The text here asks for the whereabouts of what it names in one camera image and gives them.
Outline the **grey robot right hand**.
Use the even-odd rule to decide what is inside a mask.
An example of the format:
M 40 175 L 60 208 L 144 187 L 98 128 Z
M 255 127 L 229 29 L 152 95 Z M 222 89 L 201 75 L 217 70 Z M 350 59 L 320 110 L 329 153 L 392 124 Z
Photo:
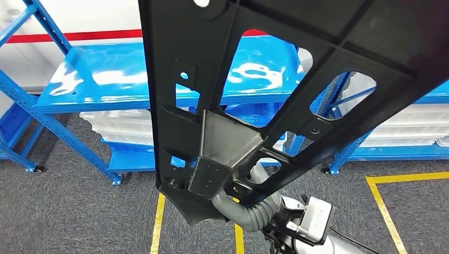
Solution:
M 234 177 L 233 182 L 227 187 L 226 193 L 240 202 L 254 192 L 254 186 L 263 183 L 268 178 L 269 175 L 263 165 L 257 162 L 248 172 Z

